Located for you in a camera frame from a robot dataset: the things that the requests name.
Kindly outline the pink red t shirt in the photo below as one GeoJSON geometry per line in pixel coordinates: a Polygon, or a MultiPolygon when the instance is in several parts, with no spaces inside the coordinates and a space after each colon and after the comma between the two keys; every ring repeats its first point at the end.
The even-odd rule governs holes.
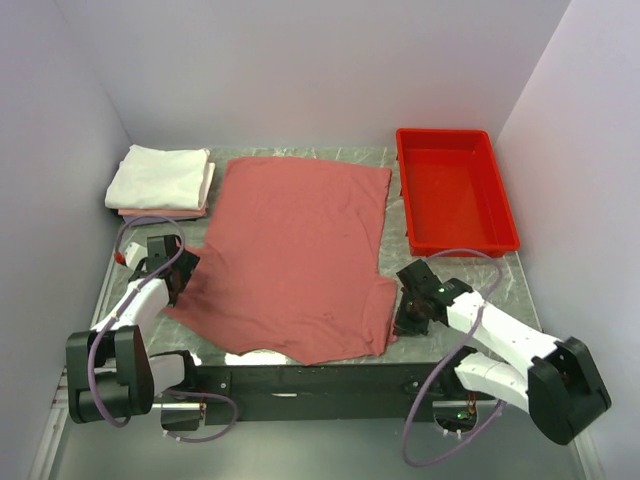
{"type": "Polygon", "coordinates": [[[321,159],[229,161],[169,316],[236,355],[267,349],[305,365],[381,355],[397,293],[378,269],[391,176],[321,159]]]}

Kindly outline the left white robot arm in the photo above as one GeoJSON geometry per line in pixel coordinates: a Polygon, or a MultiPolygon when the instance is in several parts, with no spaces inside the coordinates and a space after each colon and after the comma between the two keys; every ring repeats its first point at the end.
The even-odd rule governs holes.
{"type": "Polygon", "coordinates": [[[159,313],[177,304],[199,257],[175,234],[148,238],[145,252],[107,317],[66,341],[68,407],[77,424],[105,420],[123,427],[131,417],[149,413],[164,392],[179,402],[199,392],[189,351],[150,355],[143,340],[159,313]]]}

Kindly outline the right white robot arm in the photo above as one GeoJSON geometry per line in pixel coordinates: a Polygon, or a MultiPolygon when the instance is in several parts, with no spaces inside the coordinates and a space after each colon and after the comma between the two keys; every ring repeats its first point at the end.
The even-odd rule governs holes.
{"type": "Polygon", "coordinates": [[[423,260],[397,274],[402,299],[396,315],[398,333],[424,333],[440,322],[474,339],[492,357],[459,342],[427,376],[416,402],[438,387],[460,399],[482,393],[527,413],[549,440],[566,445],[612,405],[596,363],[585,343],[559,340],[535,330],[492,305],[467,283],[441,281],[423,260]]]}

